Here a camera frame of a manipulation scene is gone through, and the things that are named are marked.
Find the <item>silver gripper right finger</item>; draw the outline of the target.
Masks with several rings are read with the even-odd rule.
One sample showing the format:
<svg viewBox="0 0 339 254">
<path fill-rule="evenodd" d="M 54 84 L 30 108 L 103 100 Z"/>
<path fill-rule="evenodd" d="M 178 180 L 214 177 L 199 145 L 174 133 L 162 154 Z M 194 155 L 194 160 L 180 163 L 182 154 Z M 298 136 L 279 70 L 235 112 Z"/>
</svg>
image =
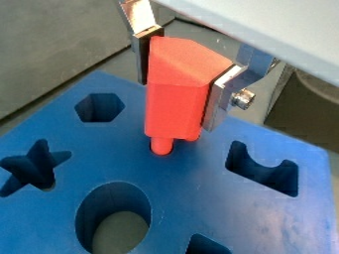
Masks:
<svg viewBox="0 0 339 254">
<path fill-rule="evenodd" d="M 242 44 L 236 62 L 212 80 L 202 126 L 212 132 L 223 123 L 228 110 L 238 106 L 247 110 L 255 94 L 247 87 L 268 74 L 274 67 L 274 56 L 247 44 Z"/>
</svg>

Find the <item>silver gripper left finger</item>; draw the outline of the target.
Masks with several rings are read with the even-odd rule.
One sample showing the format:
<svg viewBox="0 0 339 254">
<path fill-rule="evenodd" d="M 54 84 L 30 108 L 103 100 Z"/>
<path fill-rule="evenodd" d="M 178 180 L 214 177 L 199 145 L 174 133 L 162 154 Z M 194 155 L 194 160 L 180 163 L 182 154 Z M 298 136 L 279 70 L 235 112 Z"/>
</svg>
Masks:
<svg viewBox="0 0 339 254">
<path fill-rule="evenodd" d="M 136 55 L 138 81 L 146 84 L 150 42 L 154 36 L 164 35 L 164 28 L 156 23 L 150 0 L 118 0 L 118 10 Z"/>
</svg>

